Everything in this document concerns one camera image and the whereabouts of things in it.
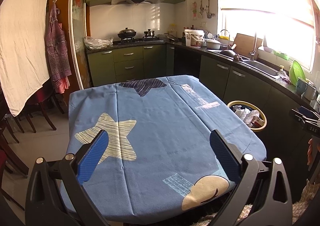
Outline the right forearm knit sleeve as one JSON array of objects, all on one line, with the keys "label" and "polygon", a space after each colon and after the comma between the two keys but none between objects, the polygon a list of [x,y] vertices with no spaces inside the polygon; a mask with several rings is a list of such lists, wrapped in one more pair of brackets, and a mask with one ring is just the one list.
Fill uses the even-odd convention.
[{"label": "right forearm knit sleeve", "polygon": [[[307,184],[303,189],[300,200],[292,205],[292,223],[293,224],[302,216],[304,211],[307,209],[307,207],[310,205],[311,201],[315,197],[318,190],[319,190],[319,183],[313,184],[307,180]],[[193,225],[196,225],[196,226],[208,225],[216,215],[217,215],[217,212],[211,215],[204,216]]]}]

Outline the person right hand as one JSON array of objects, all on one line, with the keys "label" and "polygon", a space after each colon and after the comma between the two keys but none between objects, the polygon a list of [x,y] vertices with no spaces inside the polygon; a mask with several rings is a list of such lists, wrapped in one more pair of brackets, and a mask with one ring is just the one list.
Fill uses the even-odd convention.
[{"label": "person right hand", "polygon": [[313,151],[313,139],[310,139],[309,142],[309,147],[308,147],[308,152],[307,152],[307,165],[310,165],[313,161],[313,157],[312,157],[312,151]]}]

